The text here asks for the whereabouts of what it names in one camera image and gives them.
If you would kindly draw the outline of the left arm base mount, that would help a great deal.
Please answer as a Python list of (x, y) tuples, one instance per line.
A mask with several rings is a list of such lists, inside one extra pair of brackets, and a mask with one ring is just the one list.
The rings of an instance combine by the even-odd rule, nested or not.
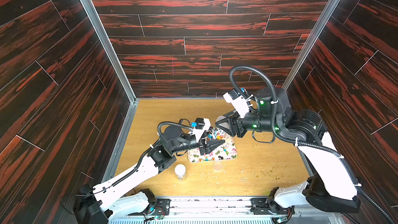
[(156, 203), (149, 205), (141, 212), (130, 213), (129, 216), (167, 216), (170, 214), (171, 199), (160, 198)]

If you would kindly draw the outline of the jar with white lid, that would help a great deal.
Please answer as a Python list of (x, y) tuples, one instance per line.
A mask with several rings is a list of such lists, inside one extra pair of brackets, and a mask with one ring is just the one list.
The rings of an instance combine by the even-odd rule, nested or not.
[(175, 167), (175, 174), (180, 181), (184, 181), (187, 178), (187, 169), (183, 164), (178, 164)]

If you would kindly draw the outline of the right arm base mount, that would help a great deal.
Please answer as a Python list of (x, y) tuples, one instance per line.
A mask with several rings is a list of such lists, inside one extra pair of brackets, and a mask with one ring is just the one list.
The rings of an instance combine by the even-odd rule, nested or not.
[(268, 200), (267, 198), (251, 198), (251, 209), (255, 215), (287, 215), (291, 216), (294, 214), (294, 208), (288, 207), (283, 208), (278, 205), (274, 200)]

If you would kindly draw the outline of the clear candy jar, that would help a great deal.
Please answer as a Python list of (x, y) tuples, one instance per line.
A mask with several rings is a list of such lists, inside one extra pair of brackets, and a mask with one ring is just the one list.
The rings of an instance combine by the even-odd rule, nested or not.
[(207, 138), (209, 140), (222, 140), (224, 139), (225, 135), (226, 133), (222, 129), (211, 127)]

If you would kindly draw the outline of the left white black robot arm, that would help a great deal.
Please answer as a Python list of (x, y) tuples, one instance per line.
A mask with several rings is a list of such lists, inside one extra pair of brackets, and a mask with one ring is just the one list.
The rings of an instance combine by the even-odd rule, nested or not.
[(149, 189), (132, 196), (125, 196), (144, 181), (171, 167), (179, 152), (198, 149), (207, 155), (225, 143), (224, 140), (208, 140), (209, 125), (200, 129), (174, 122), (158, 125), (159, 139), (145, 150), (137, 164), (114, 178), (95, 186), (83, 185), (73, 206), (79, 224), (107, 224), (129, 214), (151, 214), (157, 199)]

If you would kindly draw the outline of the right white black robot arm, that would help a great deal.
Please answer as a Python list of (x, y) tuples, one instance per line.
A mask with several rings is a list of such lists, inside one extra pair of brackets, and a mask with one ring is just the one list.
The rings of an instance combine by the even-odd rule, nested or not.
[(271, 126), (273, 104), (270, 88), (260, 89), (251, 96), (257, 104), (254, 110), (248, 106), (250, 100), (236, 89), (228, 91), (223, 98), (235, 110), (216, 121), (216, 127), (232, 137), (242, 138), (248, 131), (276, 131), (282, 138), (292, 139), (304, 154), (313, 176), (295, 186), (274, 188), (266, 202), (270, 212), (285, 214), (289, 207), (311, 205), (324, 212), (358, 213), (358, 191), (341, 162), (342, 156), (298, 144), (302, 141), (336, 149), (320, 115), (310, 110), (294, 111), (286, 90), (275, 88), (275, 91), (278, 97), (275, 127)]

